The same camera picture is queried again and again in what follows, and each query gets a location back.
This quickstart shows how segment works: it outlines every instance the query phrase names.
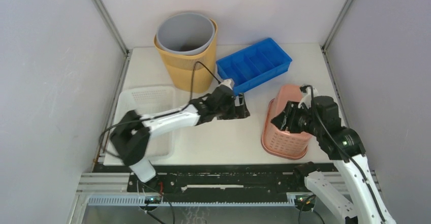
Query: blue compartment organizer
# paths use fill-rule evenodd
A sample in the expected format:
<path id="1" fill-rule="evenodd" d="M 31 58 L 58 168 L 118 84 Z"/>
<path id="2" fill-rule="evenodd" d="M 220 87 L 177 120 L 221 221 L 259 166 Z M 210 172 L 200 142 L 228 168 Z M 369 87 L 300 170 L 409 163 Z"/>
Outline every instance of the blue compartment organizer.
<path id="1" fill-rule="evenodd" d="M 287 72 L 292 58 L 271 38 L 217 61 L 221 78 L 232 78 L 235 95 Z"/>

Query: white tabletop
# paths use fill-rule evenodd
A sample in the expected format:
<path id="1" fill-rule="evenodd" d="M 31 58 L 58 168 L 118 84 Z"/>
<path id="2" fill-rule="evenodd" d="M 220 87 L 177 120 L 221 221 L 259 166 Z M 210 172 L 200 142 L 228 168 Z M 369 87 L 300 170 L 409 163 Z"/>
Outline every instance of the white tabletop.
<path id="1" fill-rule="evenodd" d="M 316 138 L 309 142 L 307 154 L 296 161 L 267 153 L 261 145 L 268 103 L 275 98 L 284 84 L 311 84 L 320 95 L 337 97 L 332 86 L 319 44 L 280 45 L 293 61 L 289 70 L 256 88 L 247 91 L 245 101 L 251 116 L 241 120 L 212 121 L 175 132 L 174 153 L 166 159 L 151 161 L 154 165 L 234 165 L 234 164 L 288 164 L 330 162 L 320 149 Z M 217 46 L 217 59 L 223 58 L 245 45 Z M 123 90 L 160 84 L 172 84 L 155 48 L 135 48 L 127 71 Z M 213 82 L 211 92 L 217 83 Z M 177 89 L 176 106 L 186 104 L 189 92 Z M 121 161 L 107 155 L 104 165 L 121 165 Z"/>

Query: pink plastic basket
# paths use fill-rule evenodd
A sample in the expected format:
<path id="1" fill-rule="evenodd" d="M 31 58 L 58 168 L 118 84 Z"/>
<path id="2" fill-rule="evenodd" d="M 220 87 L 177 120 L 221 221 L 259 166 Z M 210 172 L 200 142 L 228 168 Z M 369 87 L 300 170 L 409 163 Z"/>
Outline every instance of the pink plastic basket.
<path id="1" fill-rule="evenodd" d="M 299 86 L 286 84 L 281 87 L 277 97 L 269 102 L 268 114 L 262 133 L 262 146 L 270 154 L 287 159 L 301 159 L 307 153 L 307 146 L 311 134 L 291 134 L 280 131 L 271 123 L 271 119 L 280 114 L 287 101 L 299 102 L 302 98 Z"/>

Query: white plastic basket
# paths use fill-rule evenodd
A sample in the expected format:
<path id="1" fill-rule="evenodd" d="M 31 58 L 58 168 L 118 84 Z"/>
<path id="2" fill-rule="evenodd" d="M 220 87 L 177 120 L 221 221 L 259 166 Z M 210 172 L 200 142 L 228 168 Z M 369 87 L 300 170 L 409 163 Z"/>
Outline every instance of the white plastic basket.
<path id="1" fill-rule="evenodd" d="M 126 112 L 136 110 L 138 114 L 152 114 L 175 108 L 175 88 L 173 86 L 149 86 L 121 92 L 115 110 L 114 124 L 121 121 Z M 116 153 L 109 141 L 110 152 Z M 145 157 L 151 161 L 170 157 L 173 153 L 172 132 L 151 139 Z"/>

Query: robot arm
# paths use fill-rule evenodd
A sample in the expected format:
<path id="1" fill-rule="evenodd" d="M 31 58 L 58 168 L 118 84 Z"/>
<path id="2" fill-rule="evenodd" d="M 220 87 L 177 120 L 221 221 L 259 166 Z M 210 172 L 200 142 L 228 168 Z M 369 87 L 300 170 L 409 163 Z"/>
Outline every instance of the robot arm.
<path id="1" fill-rule="evenodd" d="M 224 80 L 213 93 L 190 100 L 185 106 L 156 114 L 138 115 L 129 111 L 110 135 L 110 140 L 125 166 L 135 172 L 139 180 L 147 182 L 156 171 L 145 157 L 152 138 L 186 126 L 196 126 L 212 121 L 246 118 L 250 116 L 244 95 L 238 96 L 235 106 L 233 80 Z"/>
<path id="2" fill-rule="evenodd" d="M 287 102 L 284 111 L 271 123 L 280 130 L 316 136 L 320 148 L 328 154 L 344 179 L 354 208 L 336 193 L 323 174 L 305 166 L 312 163 L 297 169 L 304 185 L 324 202 L 340 223 L 395 223 L 372 179 L 362 141 L 353 129 L 341 126 L 338 105 L 333 98 L 314 97 L 317 92 L 309 85 L 301 87 L 301 92 L 305 94 L 303 100 Z"/>

